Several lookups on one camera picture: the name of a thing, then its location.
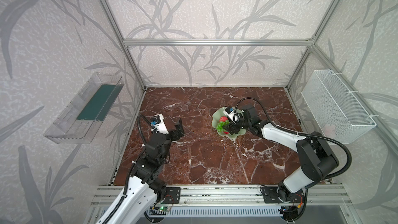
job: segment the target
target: red fruit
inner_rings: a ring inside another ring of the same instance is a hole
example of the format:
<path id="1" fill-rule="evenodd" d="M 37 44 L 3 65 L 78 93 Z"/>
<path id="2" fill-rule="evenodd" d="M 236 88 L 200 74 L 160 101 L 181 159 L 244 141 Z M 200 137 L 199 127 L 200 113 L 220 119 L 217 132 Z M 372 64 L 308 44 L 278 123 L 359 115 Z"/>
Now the red fruit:
<path id="1" fill-rule="evenodd" d="M 228 120 L 228 118 L 227 117 L 225 117 L 225 116 L 222 116 L 221 118 L 220 118 L 220 122 L 222 121 L 222 122 L 225 122 L 225 121 L 227 121 Z"/>

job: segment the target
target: leaf pattern wallpaper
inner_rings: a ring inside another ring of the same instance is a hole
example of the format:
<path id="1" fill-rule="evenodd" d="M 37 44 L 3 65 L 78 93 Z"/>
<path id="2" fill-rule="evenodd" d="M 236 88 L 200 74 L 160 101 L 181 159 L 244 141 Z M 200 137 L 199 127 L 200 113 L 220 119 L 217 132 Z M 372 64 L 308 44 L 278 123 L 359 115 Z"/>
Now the leaf pattern wallpaper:
<path id="1" fill-rule="evenodd" d="M 108 2 L 124 38 L 243 39 L 311 38 L 331 0 Z M 131 46 L 129 49 L 147 85 L 283 86 L 304 47 Z"/>
<path id="2" fill-rule="evenodd" d="M 377 114 L 398 134 L 398 0 L 343 0 L 316 45 Z M 301 91 L 314 69 L 324 69 L 311 55 L 291 87 L 309 131 L 317 130 Z M 374 130 L 347 146 L 354 157 L 349 174 L 336 177 L 363 223 L 396 223 L 398 159 Z M 335 149 L 344 158 L 340 149 Z"/>
<path id="3" fill-rule="evenodd" d="M 98 0 L 0 0 L 0 34 L 0 223 L 81 223 L 112 174 L 140 85 Z M 45 138 L 93 72 L 125 86 L 92 143 Z"/>

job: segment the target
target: black mounting plate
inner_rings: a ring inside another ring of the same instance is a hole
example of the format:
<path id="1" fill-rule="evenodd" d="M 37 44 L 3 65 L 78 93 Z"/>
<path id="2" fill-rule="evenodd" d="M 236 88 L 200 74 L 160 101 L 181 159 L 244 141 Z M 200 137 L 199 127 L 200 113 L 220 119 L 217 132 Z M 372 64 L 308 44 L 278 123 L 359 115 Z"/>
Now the black mounting plate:
<path id="1" fill-rule="evenodd" d="M 162 201 L 162 204 L 178 204 L 180 203 L 180 187 L 166 187 L 166 198 Z"/>
<path id="2" fill-rule="evenodd" d="M 264 198 L 264 203 L 291 203 L 290 202 L 283 202 L 279 199 L 278 197 L 278 192 L 277 192 L 278 187 L 269 187 L 266 186 L 263 188 L 263 198 Z M 302 189 L 300 189 L 296 194 L 301 195 L 302 197 L 304 197 L 304 193 L 302 191 Z M 295 203 L 300 203 L 301 202 L 301 198 L 295 195 L 293 200 Z"/>

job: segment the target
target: green mat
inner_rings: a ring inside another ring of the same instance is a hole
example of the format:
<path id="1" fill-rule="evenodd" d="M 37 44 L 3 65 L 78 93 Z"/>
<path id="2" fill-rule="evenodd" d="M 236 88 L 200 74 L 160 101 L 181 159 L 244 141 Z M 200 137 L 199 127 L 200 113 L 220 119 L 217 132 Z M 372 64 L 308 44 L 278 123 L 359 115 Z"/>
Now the green mat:
<path id="1" fill-rule="evenodd" d="M 78 120 L 103 121 L 122 86 L 103 84 L 77 116 Z"/>

